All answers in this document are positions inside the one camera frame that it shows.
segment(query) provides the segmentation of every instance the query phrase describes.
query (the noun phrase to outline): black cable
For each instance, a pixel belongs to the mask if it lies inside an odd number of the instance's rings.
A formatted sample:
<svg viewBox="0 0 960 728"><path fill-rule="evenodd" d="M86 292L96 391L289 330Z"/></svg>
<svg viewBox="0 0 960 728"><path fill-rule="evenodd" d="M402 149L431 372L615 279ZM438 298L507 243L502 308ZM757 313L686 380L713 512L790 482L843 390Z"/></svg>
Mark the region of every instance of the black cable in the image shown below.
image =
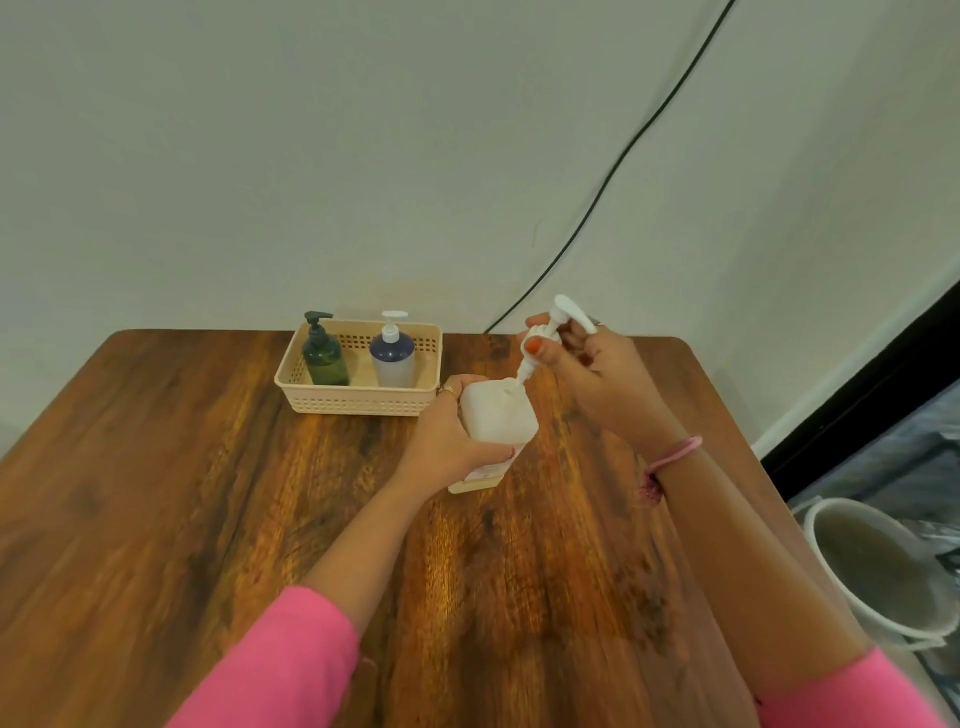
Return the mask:
<svg viewBox="0 0 960 728"><path fill-rule="evenodd" d="M564 256L564 253L566 253L566 249L573 244L574 240L577 239L577 235L580 234L580 230L583 229L584 225L587 223L587 220L590 219L590 215L593 214L593 209L597 207L597 203L600 202L600 198L603 197L603 193L607 189L607 185L610 184L610 180L612 179L613 175L616 174L616 170L619 168L620 162L622 162L624 158L630 154L630 150L634 148L634 145L646 133L646 131L650 129L651 126L653 126L653 123L657 121L658 117L663 113L663 110L667 108L667 106L670 104L671 101L673 101L673 97L677 95L677 91L679 91L681 87L683 87L687 77L690 75L690 73L693 72L693 69L697 67L697 63L699 62L700 57L704 55L704 52L709 47L710 42L713 40L713 37L716 35L716 32L720 30L720 26L723 24L724 18L727 17L727 13L730 12L731 8L733 7L733 3L735 2L736 0L728 0L727 5L723 9L723 12L720 13L720 17L716 19L716 22L713 23L713 27L710 28L710 32L707 35L707 39L704 40L703 45L700 46L700 50L697 51L697 55L693 57L693 61L690 62L690 65L686 68L686 71L684 71L684 74L680 77L680 80L677 81L676 85L674 85L670 93L667 94L667 97L663 99L663 103L660 104L660 106L657 108L656 111L654 111L653 116L647 119L646 123L642 127L640 127L640 131L634 134L634 138L632 138L630 142L627 144L627 146L623 148L623 151L620 152L620 156L616 158L616 162L613 163L613 167L610 168L610 172L608 172L607 176L604 178L603 184L600 185L600 189L597 191L596 195L593 196L593 202L590 203L590 207L587 208L587 212L584 214L583 218L581 218L580 224L577 226L577 229L573 231L572 235L570 235L570 239L566 241L566 243L562 248L560 248L560 252L557 253L557 256L550 261L550 265L548 265L546 269L543 271L543 273L540 274L540 277L534 281L534 284L529 288L527 288L526 292L522 296L520 296L520 298L518 298L516 302L512 306L510 306L510 308L504 311L503 315L500 316L500 318L498 318L496 321L490 324L484 330L484 333L490 333L493 327L495 327L497 324L499 324L501 321L507 318L510 314L512 314L514 312L514 309L517 306L519 306L521 303L523 303L526 300L527 296L529 296L531 293L534 292L537 286L540 285L540 282L546 278L546 275L553 270L553 267Z"/></svg>

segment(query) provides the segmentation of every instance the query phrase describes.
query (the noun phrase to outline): pink hair tie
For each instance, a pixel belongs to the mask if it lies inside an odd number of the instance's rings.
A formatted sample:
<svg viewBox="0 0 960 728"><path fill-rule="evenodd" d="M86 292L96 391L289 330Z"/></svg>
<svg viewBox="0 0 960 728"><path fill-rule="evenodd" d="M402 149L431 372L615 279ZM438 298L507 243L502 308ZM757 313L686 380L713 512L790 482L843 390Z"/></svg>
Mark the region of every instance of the pink hair tie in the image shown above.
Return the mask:
<svg viewBox="0 0 960 728"><path fill-rule="evenodd" d="M689 455L703 443L704 438L700 435L688 437L669 449L660 460L655 460L648 465L640 480L640 495L648 500L651 505L657 505L663 497L663 489L660 486L660 481L657 480L657 471L664 465L675 463L680 458Z"/></svg>

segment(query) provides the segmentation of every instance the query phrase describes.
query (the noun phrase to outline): bucket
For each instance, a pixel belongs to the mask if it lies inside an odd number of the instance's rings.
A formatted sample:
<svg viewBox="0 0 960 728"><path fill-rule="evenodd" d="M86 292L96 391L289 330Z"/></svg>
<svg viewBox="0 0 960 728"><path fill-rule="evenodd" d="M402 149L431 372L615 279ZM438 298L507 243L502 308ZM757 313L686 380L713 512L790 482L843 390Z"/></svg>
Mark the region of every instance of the bucket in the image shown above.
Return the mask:
<svg viewBox="0 0 960 728"><path fill-rule="evenodd" d="M793 513L871 637L911 652L946 643L960 622L960 601L921 539L858 500L816 497Z"/></svg>

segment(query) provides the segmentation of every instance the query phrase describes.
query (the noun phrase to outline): wooden table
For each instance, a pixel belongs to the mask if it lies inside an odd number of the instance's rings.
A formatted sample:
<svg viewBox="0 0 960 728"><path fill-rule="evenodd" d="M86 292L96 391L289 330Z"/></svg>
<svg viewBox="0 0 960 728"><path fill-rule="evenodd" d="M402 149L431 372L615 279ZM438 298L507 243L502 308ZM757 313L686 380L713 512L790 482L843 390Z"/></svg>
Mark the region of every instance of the wooden table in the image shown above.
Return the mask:
<svg viewBox="0 0 960 728"><path fill-rule="evenodd" d="M295 414L283 331L111 336L0 463L0 722L161 725L386 480L414 421ZM811 572L800 530L690 349L660 390ZM504 336L444 373L509 376ZM665 506L548 371L496 489L433 498L362 649L350 726L756 724Z"/></svg>

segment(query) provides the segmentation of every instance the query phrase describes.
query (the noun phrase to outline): square white bottle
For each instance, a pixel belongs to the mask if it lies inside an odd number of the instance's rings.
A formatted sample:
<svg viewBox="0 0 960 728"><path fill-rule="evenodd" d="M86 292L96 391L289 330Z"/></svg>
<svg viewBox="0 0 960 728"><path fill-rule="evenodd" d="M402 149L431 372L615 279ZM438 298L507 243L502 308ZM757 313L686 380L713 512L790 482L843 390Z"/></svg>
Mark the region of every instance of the square white bottle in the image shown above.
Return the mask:
<svg viewBox="0 0 960 728"><path fill-rule="evenodd" d="M464 388L460 397L464 429L474 440L513 445L514 457L506 463L478 468L447 490L467 493L492 488L503 479L524 446L533 440L540 425L527 398L526 389L516 379L478 381Z"/></svg>

